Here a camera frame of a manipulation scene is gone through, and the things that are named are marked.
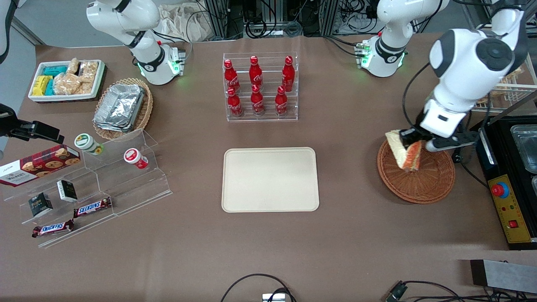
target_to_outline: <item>brown table surface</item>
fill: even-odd
[[[384,132],[407,125],[401,95],[436,37],[415,35],[404,65],[389,78],[357,70],[352,56],[321,38],[195,44],[183,77],[150,86],[155,106],[146,130],[159,143],[159,166],[173,194],[48,249],[38,249],[21,226],[18,205],[2,202],[0,300],[219,301],[233,281],[263,272],[282,278],[299,301],[379,301],[400,279],[482,294],[471,285],[469,259],[537,266],[534,251],[507,251],[487,190],[461,167],[453,191],[432,205],[399,200],[379,178],[376,154]],[[299,121],[228,123],[222,54],[289,49],[300,56]],[[103,60],[105,87],[141,77],[126,47],[36,52],[37,62]],[[420,75],[409,92],[411,116],[436,83],[430,70]],[[19,117],[60,128],[69,144],[81,132],[93,133],[95,105],[25,99]],[[10,139],[1,164],[52,145]],[[317,211],[222,210],[227,149],[302,146],[317,154]],[[481,175],[476,161],[470,167]],[[277,287],[269,279],[247,280],[228,301],[259,301]],[[445,294],[414,285],[408,297],[427,293]]]

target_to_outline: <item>cookie box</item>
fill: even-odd
[[[0,167],[0,183],[19,186],[80,162],[77,151],[57,145]]]

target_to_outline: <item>clear acrylic display stand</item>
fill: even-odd
[[[263,71],[263,103],[265,105],[265,114],[258,117],[255,116],[252,109],[250,96],[252,94],[252,85],[250,83],[250,57],[257,56],[259,66]],[[293,57],[293,66],[295,68],[295,82],[293,91],[286,92],[287,95],[287,114],[278,117],[276,114],[275,98],[278,93],[278,86],[281,85],[281,71],[285,65],[286,56]],[[231,115],[228,107],[228,97],[226,78],[223,73],[226,71],[224,60],[230,59],[233,63],[233,68],[237,71],[238,81],[241,85],[241,92],[237,95],[241,99],[241,105],[244,115],[234,117]],[[226,105],[226,115],[228,121],[290,121],[298,120],[299,118],[299,57],[297,52],[273,52],[273,53],[224,53],[222,60],[222,78],[224,82],[224,103]]]
[[[35,226],[47,226],[65,222],[73,217],[73,209],[80,208],[103,198],[112,198],[112,207],[75,218],[74,231],[36,238],[39,247],[49,247],[79,234],[107,220],[133,211],[143,205],[172,194],[164,172],[159,169],[152,147],[157,142],[144,130],[136,130],[103,144],[99,155],[82,152],[83,162],[51,173],[18,187],[2,186],[4,200],[17,202],[20,219],[31,236]],[[138,169],[123,160],[129,148],[140,150],[149,165]],[[66,180],[73,183],[78,201],[60,199],[56,182]],[[28,200],[39,193],[48,194],[53,210],[34,218]]]

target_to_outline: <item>white tray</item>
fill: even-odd
[[[95,98],[99,92],[99,87],[101,81],[103,80],[103,73],[105,64],[101,60],[84,60],[84,61],[96,61],[99,63],[97,67],[97,74],[95,74],[95,80],[93,82],[93,87],[91,88],[91,93],[83,95],[69,95],[69,96],[33,96],[32,90],[35,85],[37,77],[43,75],[43,70],[45,67],[49,66],[68,66],[70,61],[57,61],[57,62],[43,62],[39,63],[37,71],[35,72],[32,85],[28,91],[28,98],[37,103],[63,103],[63,102],[76,102],[85,99]]]
[[[313,149],[229,149],[224,155],[224,211],[311,212],[318,207]]]

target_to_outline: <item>round wicker basket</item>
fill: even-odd
[[[136,85],[144,88],[146,93],[143,95],[143,99],[142,99],[143,103],[142,103],[142,106],[140,107],[140,111],[138,112],[138,116],[136,117],[136,121],[134,123],[134,128],[133,128],[132,131],[134,131],[136,129],[145,128],[147,126],[147,122],[149,121],[149,116],[151,115],[151,110],[153,109],[153,96],[151,95],[151,91],[149,90],[149,87],[147,86],[147,84],[145,84],[142,80],[139,80],[137,78],[126,78],[126,79],[123,79],[123,80],[119,80],[119,81],[115,82],[112,85],[115,85],[115,84],[126,84],[126,85],[136,84]],[[106,91],[103,93],[103,95],[101,95],[99,103],[97,103],[97,108],[95,109],[95,112],[97,112],[97,110],[99,110],[99,107],[103,103],[104,96],[106,95],[106,93],[108,92],[110,87],[112,87],[112,85],[110,85],[106,89]],[[118,137],[126,134],[125,132],[101,129],[101,128],[97,127],[97,125],[95,125],[95,123],[93,124],[93,128],[95,128],[95,131],[97,132],[97,134],[99,134],[100,137],[105,138],[105,139],[109,139],[109,140],[118,138]]]
[[[455,166],[445,151],[420,154],[419,170],[406,172],[399,168],[387,141],[376,158],[380,177],[400,198],[416,204],[432,204],[444,199],[455,183]]]

